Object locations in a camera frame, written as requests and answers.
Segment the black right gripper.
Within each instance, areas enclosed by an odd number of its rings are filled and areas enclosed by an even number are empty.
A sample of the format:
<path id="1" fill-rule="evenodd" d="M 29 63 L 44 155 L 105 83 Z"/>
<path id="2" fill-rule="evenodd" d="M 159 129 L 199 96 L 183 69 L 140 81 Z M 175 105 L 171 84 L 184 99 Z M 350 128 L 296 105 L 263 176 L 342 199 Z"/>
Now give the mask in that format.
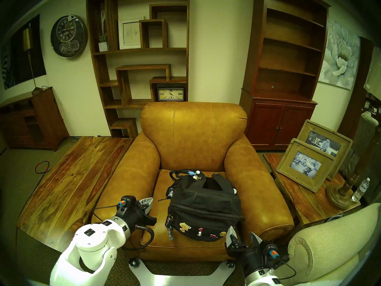
<path id="1" fill-rule="evenodd" d="M 250 231 L 250 238 L 253 247 L 238 244 L 238 238 L 233 226 L 230 226 L 226 233 L 226 252 L 229 257 L 233 258 L 241 266 L 245 278 L 256 271 L 269 269 L 273 264 L 273 260 L 276 259 L 270 252 L 278 251 L 275 244 L 262 242 L 262 239 L 252 231 Z"/>

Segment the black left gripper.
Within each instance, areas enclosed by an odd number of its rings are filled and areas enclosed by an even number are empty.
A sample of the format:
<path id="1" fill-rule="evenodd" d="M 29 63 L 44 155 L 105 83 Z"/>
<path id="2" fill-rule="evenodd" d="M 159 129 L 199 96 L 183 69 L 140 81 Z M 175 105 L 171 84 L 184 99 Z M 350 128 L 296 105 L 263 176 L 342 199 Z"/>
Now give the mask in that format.
<path id="1" fill-rule="evenodd" d="M 153 197 L 137 200 L 135 196 L 123 196 L 117 204 L 115 217 L 122 219 L 129 229 L 134 229 L 136 225 L 139 227 L 154 226 L 157 218 L 149 216 L 153 201 Z"/>

